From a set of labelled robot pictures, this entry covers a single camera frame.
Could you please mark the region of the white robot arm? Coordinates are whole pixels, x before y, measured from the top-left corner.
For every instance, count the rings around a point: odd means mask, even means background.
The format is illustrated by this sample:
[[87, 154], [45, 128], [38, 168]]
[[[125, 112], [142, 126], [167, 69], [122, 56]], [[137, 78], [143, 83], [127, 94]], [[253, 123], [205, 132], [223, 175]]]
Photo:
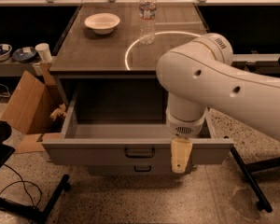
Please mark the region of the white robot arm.
[[231, 66], [232, 47], [219, 34], [201, 35], [164, 53], [156, 76], [168, 91], [167, 125], [172, 171], [186, 171], [193, 149], [191, 136], [213, 108], [280, 142], [280, 77]]

